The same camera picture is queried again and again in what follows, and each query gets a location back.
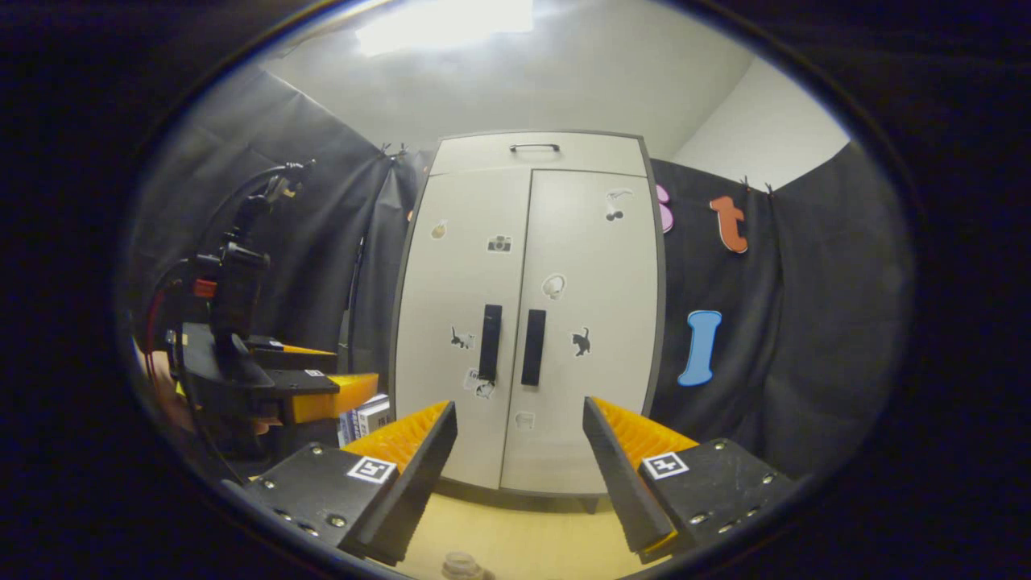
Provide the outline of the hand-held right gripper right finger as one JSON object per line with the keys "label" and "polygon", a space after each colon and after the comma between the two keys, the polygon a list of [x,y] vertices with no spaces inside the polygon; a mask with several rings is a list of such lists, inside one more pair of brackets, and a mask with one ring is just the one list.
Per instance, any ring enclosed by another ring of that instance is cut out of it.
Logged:
{"label": "hand-held right gripper right finger", "polygon": [[698,443],[596,396],[583,400],[583,433],[628,547],[644,564],[747,531],[800,485],[729,438]]}

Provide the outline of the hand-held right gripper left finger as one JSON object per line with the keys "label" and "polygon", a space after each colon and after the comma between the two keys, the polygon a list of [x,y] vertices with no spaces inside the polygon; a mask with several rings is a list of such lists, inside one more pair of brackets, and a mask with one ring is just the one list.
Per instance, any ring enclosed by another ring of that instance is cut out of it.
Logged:
{"label": "hand-held right gripper left finger", "polygon": [[350,445],[302,445],[242,484],[234,502],[304,550],[404,561],[458,436],[456,404],[438,401]]}

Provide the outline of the clear glass bottle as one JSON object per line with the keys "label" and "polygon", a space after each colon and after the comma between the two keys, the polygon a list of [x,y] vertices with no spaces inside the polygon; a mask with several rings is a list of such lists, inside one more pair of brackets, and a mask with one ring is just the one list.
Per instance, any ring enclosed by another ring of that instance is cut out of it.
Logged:
{"label": "clear glass bottle", "polygon": [[446,580],[495,580],[493,574],[466,552],[453,551],[443,557],[441,575]]}

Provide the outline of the white cabinet door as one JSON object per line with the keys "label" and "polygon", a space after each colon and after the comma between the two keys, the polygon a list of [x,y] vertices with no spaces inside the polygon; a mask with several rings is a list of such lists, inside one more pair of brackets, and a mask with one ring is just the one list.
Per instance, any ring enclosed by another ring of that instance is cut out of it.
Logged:
{"label": "white cabinet door", "polygon": [[[529,309],[546,312],[538,387],[520,384]],[[647,407],[659,316],[648,180],[534,170],[502,489],[607,490],[583,433],[583,400],[596,396],[633,412]]]}
{"label": "white cabinet door", "polygon": [[[503,470],[530,192],[525,168],[429,177],[399,287],[396,415],[452,400],[458,436],[443,476],[486,489],[499,488]],[[478,379],[487,304],[503,308],[493,383]]]}

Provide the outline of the white grey cabinet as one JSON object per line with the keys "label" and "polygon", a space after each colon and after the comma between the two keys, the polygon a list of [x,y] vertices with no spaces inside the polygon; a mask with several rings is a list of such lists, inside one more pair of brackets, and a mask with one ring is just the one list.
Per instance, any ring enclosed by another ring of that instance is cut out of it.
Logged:
{"label": "white grey cabinet", "polygon": [[[658,258],[660,260],[660,316],[659,316],[659,322],[658,322],[658,330],[659,330],[660,335],[659,335],[658,339],[656,340],[656,360],[655,360],[655,367],[654,367],[654,389],[652,389],[651,396],[648,396],[647,407],[643,411],[638,412],[638,414],[648,414],[648,409],[652,407],[652,401],[654,400],[654,393],[655,393],[655,389],[656,389],[656,381],[658,381],[658,371],[659,371],[659,367],[660,367],[660,352],[662,352],[662,344],[663,344],[663,339],[664,339],[664,325],[665,325],[664,323],[664,318],[665,318],[665,295],[666,295],[666,287],[665,287],[665,252],[664,252],[664,249],[663,249],[662,234],[660,233],[658,199],[656,199],[656,182],[655,182],[655,179],[654,179],[654,172],[652,172],[651,162],[648,162],[648,150],[647,150],[647,146],[645,146],[644,139],[642,139],[642,137],[639,136],[639,135],[626,135],[626,133],[616,133],[616,132],[609,132],[609,131],[600,131],[600,130],[516,130],[516,131],[508,131],[508,132],[505,132],[505,131],[483,132],[483,133],[478,133],[478,135],[497,135],[497,133],[501,133],[501,135],[505,135],[506,133],[516,133],[516,132],[567,132],[567,131],[568,132],[572,132],[572,131],[575,131],[575,132],[592,132],[592,133],[600,133],[601,135],[622,135],[622,136],[637,137],[638,139],[640,139],[642,151],[644,151],[644,153],[647,155],[647,161],[645,161],[645,169],[647,169],[647,175],[644,175],[642,177],[644,177],[644,179],[648,180],[648,187],[651,189],[651,192],[652,192],[652,204],[654,205],[655,225],[656,225],[656,238],[658,238],[658,246],[656,246],[656,248],[658,249]],[[393,400],[391,400],[391,371],[393,371],[393,368],[394,368],[393,352],[394,352],[396,322],[397,322],[396,310],[397,310],[397,307],[398,307],[399,302],[400,302],[400,300],[399,300],[399,289],[400,289],[401,276],[403,275],[404,261],[405,261],[406,255],[408,254],[408,240],[409,240],[410,226],[412,226],[413,217],[415,217],[415,210],[417,210],[417,206],[419,205],[420,196],[422,196],[424,187],[426,187],[426,183],[427,183],[429,177],[431,177],[431,175],[429,173],[429,169],[431,168],[431,166],[433,164],[436,151],[439,148],[439,144],[441,144],[441,142],[442,142],[443,139],[453,139],[453,137],[465,137],[465,136],[474,136],[474,135],[453,135],[453,136],[446,136],[446,137],[442,137],[442,139],[439,139],[438,143],[436,143],[436,147],[435,147],[435,150],[434,150],[434,153],[433,153],[433,159],[429,163],[428,167],[424,170],[424,183],[423,183],[423,186],[420,187],[419,194],[417,194],[417,196],[415,196],[415,206],[413,206],[412,217],[410,217],[410,223],[409,223],[409,227],[408,227],[408,234],[406,234],[405,244],[404,244],[403,250],[402,250],[401,264],[400,264],[400,267],[399,267],[398,282],[397,282],[397,287],[396,287],[395,305],[394,305],[394,308],[393,308],[393,313],[391,313],[391,349],[390,349],[390,355],[389,355],[389,361],[390,361],[390,370],[389,370],[389,396],[390,396],[390,401],[391,401],[391,410],[394,412],[394,416],[395,416],[396,419],[401,419],[402,417],[400,418],[400,417],[398,417],[396,415],[396,411],[394,409]],[[530,170],[531,177],[532,177],[532,172],[534,172],[534,170],[556,170],[556,169],[543,169],[543,168],[525,168],[525,169]],[[489,492],[489,493],[504,493],[504,494],[530,496],[530,498],[576,499],[576,500],[579,500],[579,502],[583,502],[588,507],[589,510],[593,510],[595,508],[596,504],[599,502],[599,500],[602,499],[602,498],[604,498],[605,494],[607,494],[606,491],[604,493],[601,493],[601,494],[593,494],[593,496],[518,493],[518,492],[513,492],[513,491],[505,491],[504,489],[502,489],[502,487],[500,485],[499,485],[499,488],[497,488],[497,489],[486,489],[486,488],[478,487],[478,486],[471,486],[471,485],[466,485],[466,484],[463,484],[463,483],[454,482],[452,480],[448,480],[448,478],[445,478],[445,476],[443,476],[443,473],[442,473],[442,477],[443,477],[443,480],[448,481],[448,483],[456,484],[456,485],[460,486],[463,489],[476,489],[476,491],[485,491],[485,492]]]}

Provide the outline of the white cabinet drawer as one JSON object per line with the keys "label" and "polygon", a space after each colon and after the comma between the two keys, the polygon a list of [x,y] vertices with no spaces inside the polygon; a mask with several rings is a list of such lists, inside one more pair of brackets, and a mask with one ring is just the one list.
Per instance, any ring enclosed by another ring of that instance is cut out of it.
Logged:
{"label": "white cabinet drawer", "polygon": [[[513,155],[508,148],[516,143],[556,143],[562,151]],[[429,173],[438,176],[471,170],[543,168],[644,176],[645,161],[647,155],[637,137],[575,131],[497,133],[443,139]]]}

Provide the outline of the white book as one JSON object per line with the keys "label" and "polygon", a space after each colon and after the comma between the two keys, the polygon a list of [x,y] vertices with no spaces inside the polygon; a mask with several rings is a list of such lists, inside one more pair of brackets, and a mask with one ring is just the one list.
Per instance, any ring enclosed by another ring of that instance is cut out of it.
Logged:
{"label": "white book", "polygon": [[376,394],[351,413],[356,438],[367,437],[390,422],[391,401],[387,394]]}

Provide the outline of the thin metal stand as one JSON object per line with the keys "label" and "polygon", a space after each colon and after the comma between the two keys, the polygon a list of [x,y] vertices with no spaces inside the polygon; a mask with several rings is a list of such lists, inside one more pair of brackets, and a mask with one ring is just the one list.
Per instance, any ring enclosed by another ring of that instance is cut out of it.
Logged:
{"label": "thin metal stand", "polygon": [[342,353],[345,354],[346,359],[350,359],[351,318],[353,318],[354,305],[356,305],[356,300],[357,300],[356,294],[358,292],[358,284],[360,284],[360,276],[363,264],[365,243],[366,243],[366,238],[365,236],[362,236],[358,240],[356,260],[354,261],[353,268],[351,268],[350,287],[347,287],[345,312],[343,313],[342,316],[342,327],[340,327],[340,348],[342,348]]}

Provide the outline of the black backdrop cloth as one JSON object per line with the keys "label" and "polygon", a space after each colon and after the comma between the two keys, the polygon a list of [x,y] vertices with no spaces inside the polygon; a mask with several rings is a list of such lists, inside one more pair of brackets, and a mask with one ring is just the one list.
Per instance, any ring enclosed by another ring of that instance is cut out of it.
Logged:
{"label": "black backdrop cloth", "polygon": [[[250,70],[209,95],[143,179],[119,289],[144,309],[176,261],[217,246],[259,170],[314,161],[298,201],[253,231],[270,255],[254,333],[337,354],[389,388],[391,313],[415,196],[435,146],[379,148],[298,89]],[[665,246],[664,342],[651,418],[729,437],[792,477],[835,470],[892,389],[912,320],[914,253],[894,187],[854,144],[769,197],[648,156]],[[358,240],[351,318],[340,327]]]}

